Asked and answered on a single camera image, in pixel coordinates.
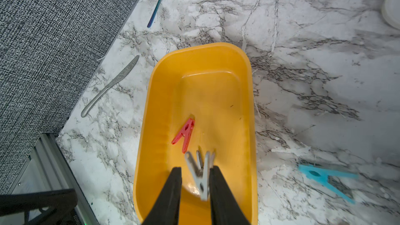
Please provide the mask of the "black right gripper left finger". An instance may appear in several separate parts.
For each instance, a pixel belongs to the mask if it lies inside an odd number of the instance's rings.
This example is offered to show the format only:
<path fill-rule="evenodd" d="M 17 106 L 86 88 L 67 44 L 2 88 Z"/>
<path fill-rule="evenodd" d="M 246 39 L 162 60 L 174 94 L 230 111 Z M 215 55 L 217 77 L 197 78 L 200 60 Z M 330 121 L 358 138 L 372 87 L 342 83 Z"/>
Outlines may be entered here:
<path fill-rule="evenodd" d="M 143 225 L 177 225 L 182 189 L 181 167 L 174 167 L 169 174 L 153 208 Z"/>

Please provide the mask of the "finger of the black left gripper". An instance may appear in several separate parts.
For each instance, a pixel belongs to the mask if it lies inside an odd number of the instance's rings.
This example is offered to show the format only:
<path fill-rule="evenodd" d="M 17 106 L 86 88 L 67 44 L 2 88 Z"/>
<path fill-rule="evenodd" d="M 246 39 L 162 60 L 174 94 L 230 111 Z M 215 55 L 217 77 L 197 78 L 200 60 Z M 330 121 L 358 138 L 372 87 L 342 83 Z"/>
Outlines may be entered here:
<path fill-rule="evenodd" d="M 77 204 L 74 189 L 1 195 L 1 217 L 23 214 L 24 225 L 56 225 Z"/>

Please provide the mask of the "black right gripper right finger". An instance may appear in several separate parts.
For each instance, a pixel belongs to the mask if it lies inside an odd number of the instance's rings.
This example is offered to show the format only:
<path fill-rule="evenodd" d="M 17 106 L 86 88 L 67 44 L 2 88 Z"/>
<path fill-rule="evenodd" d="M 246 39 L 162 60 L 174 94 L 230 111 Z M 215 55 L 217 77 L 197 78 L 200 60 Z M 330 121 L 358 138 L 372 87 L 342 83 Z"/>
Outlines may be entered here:
<path fill-rule="evenodd" d="M 210 170 L 209 191 L 212 225 L 250 225 L 218 166 Z"/>

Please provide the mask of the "grey clothespin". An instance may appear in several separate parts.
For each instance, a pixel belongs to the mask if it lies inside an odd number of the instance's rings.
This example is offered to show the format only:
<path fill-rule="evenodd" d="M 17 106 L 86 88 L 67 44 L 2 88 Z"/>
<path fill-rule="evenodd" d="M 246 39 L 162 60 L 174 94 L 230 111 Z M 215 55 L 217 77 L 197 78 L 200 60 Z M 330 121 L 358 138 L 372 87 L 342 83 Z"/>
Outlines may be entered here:
<path fill-rule="evenodd" d="M 204 159 L 202 159 L 199 150 L 196 151 L 196 159 L 189 151 L 184 156 L 198 190 L 198 196 L 201 201 L 207 201 L 209 197 L 209 173 L 214 166 L 215 152 L 207 151 Z"/>

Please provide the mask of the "red clothespin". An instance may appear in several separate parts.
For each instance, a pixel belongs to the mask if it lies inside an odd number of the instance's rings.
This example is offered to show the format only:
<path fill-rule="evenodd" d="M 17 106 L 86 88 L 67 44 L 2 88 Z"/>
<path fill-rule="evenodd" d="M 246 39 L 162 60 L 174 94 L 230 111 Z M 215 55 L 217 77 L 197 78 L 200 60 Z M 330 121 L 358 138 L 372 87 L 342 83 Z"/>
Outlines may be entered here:
<path fill-rule="evenodd" d="M 194 129 L 194 125 L 195 125 L 195 120 L 192 118 L 189 118 L 171 142 L 172 145 L 174 145 L 183 138 L 183 146 L 182 146 L 183 154 L 185 154 L 187 152 L 189 142 L 191 139 L 191 135 L 192 135 L 192 132 Z"/>

